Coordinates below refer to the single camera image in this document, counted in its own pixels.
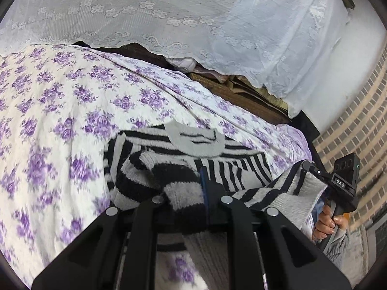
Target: lace curtain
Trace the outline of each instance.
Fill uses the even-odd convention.
[[[120,47],[246,76],[301,110],[321,79],[347,12],[341,0],[15,0],[0,54],[28,44]]]

